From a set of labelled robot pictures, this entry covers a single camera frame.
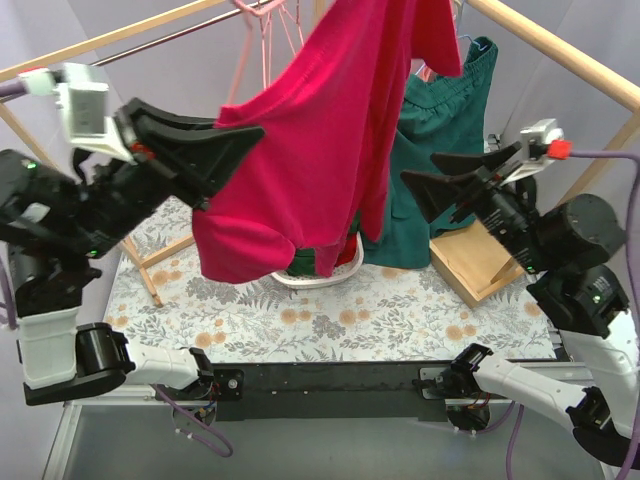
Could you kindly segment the dark green garment in basket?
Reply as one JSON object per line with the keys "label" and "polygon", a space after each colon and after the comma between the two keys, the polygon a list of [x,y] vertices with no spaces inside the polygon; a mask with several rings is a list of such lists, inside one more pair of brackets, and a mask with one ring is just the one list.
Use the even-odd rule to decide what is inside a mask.
{"label": "dark green garment in basket", "polygon": [[315,259],[313,248],[298,249],[285,272],[292,277],[317,277]]}

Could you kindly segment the red garment in basket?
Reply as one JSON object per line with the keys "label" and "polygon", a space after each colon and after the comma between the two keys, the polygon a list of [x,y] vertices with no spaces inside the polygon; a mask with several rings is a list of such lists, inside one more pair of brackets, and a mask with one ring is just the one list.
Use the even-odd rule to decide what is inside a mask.
{"label": "red garment in basket", "polygon": [[357,237],[360,227],[360,213],[357,212],[353,218],[343,250],[336,259],[335,267],[350,263],[358,250]]}

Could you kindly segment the white laundry basket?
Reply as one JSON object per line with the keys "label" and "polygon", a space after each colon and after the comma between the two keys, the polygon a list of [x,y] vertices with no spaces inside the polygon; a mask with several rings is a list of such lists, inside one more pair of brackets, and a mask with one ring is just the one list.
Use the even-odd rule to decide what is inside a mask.
{"label": "white laundry basket", "polygon": [[332,275],[322,276],[290,276],[285,271],[271,274],[271,277],[280,284],[294,290],[316,289],[337,285],[354,276],[364,262],[364,247],[360,233],[355,234],[356,249],[350,262],[336,266]]}

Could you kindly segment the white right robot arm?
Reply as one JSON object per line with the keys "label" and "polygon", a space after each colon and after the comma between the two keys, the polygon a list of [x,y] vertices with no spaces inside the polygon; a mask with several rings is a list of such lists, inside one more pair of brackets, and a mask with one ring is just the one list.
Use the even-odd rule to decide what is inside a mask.
{"label": "white right robot arm", "polygon": [[520,143],[480,155],[435,153],[436,173],[405,170],[401,178],[423,217],[474,216],[534,277],[527,288],[540,310],[589,370],[588,387],[567,384],[472,344],[419,389],[439,397],[498,395],[568,430],[590,456],[619,478],[639,466],[639,305],[609,260],[627,249],[631,221],[593,194],[546,213],[537,208],[535,174],[574,158],[565,140]]}

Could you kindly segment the salmon garment on hanger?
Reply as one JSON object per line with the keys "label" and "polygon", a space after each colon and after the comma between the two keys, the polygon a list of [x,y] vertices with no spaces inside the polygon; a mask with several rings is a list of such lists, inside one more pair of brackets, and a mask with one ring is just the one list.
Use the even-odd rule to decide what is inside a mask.
{"label": "salmon garment on hanger", "polygon": [[437,74],[426,63],[422,63],[414,75],[425,83],[431,83],[437,78]]}

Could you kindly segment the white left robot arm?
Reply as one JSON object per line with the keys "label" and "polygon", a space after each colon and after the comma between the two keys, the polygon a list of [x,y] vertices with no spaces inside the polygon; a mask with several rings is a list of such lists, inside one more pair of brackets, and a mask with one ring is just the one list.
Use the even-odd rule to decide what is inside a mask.
{"label": "white left robot arm", "polygon": [[205,398],[215,371],[198,348],[132,343],[104,322],[78,324],[84,288],[103,257],[169,198],[206,210],[264,137],[258,125],[218,127],[139,99],[111,118],[124,157],[63,174],[15,150],[1,154],[1,277],[18,333],[30,406],[96,397],[125,384],[162,385]]}

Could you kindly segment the teal shorts on hanger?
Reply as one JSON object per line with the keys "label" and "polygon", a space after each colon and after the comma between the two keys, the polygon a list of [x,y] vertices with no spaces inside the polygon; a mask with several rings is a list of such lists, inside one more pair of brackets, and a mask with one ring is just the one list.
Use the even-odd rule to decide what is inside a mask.
{"label": "teal shorts on hanger", "polygon": [[390,154],[383,232],[376,242],[362,240],[367,264],[424,268],[431,262],[431,239],[474,222],[472,216],[452,222],[449,214],[443,214],[427,223],[400,174],[404,170],[436,173],[431,162],[436,152],[484,152],[485,110],[498,47],[485,36],[476,39],[489,48],[480,52],[470,44],[461,76],[437,75],[431,83],[409,76]]}

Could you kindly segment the magenta t shirt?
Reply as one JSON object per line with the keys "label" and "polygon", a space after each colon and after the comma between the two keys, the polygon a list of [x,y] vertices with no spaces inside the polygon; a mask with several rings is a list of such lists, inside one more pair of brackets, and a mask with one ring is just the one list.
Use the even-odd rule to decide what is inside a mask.
{"label": "magenta t shirt", "polygon": [[287,269],[303,249],[328,276],[353,223],[380,237],[415,60],[460,74],[449,2],[337,1],[268,88],[222,107],[220,127],[258,125],[265,134],[208,210],[192,217],[204,277],[257,280]]}

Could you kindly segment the metal hanging rail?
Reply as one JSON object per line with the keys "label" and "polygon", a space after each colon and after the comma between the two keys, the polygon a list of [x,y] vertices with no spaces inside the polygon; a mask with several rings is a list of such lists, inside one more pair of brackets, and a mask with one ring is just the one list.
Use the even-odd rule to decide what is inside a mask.
{"label": "metal hanging rail", "polygon": [[95,62],[92,62],[91,66],[102,67],[102,66],[109,65],[109,64],[117,62],[119,60],[123,60],[123,59],[131,57],[133,55],[142,53],[144,51],[147,51],[147,50],[153,49],[155,47],[164,45],[164,44],[172,42],[174,40],[183,38],[183,37],[188,36],[190,34],[199,32],[199,31],[204,30],[204,29],[206,29],[208,27],[211,27],[211,26],[217,25],[219,23],[225,22],[225,21],[227,21],[229,19],[232,19],[232,18],[234,18],[234,17],[236,17],[236,16],[238,16],[240,14],[241,14],[241,11],[239,9],[230,10],[228,12],[225,12],[224,14],[215,16],[215,17],[213,17],[211,19],[208,19],[206,21],[203,21],[203,22],[200,22],[198,24],[192,25],[190,27],[184,28],[182,30],[175,31],[173,33],[164,35],[162,37],[158,37],[158,38],[156,38],[154,40],[150,40],[150,41],[144,42],[144,43],[139,44],[139,45],[137,45],[135,47],[131,47],[131,48],[128,48],[126,50],[123,50],[123,51],[114,53],[112,55],[109,55],[109,56],[107,56],[105,58],[99,59],[99,60],[97,60]]}

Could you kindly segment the wooden clothes rack frame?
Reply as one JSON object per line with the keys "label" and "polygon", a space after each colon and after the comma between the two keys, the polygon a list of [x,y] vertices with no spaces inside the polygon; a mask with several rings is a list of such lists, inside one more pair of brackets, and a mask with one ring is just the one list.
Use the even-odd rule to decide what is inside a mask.
{"label": "wooden clothes rack frame", "polygon": [[[1,79],[11,79],[31,67],[61,63],[200,12],[215,4],[214,1],[194,1],[6,68],[1,71]],[[639,87],[637,85],[500,1],[470,1],[468,5],[629,110],[632,116],[611,139],[606,148],[618,150],[633,144],[635,137],[639,134]],[[138,269],[154,303],[157,306],[162,306],[163,302],[151,280],[148,269],[193,243],[193,238],[188,235],[145,259],[138,255],[131,238],[126,238],[121,243],[120,249]],[[502,253],[497,242],[491,240],[486,230],[479,226],[471,226],[459,233],[445,234],[437,238],[431,243],[431,252],[434,255],[433,265],[436,270],[471,308],[523,274],[523,270],[516,265],[516,262]]]}

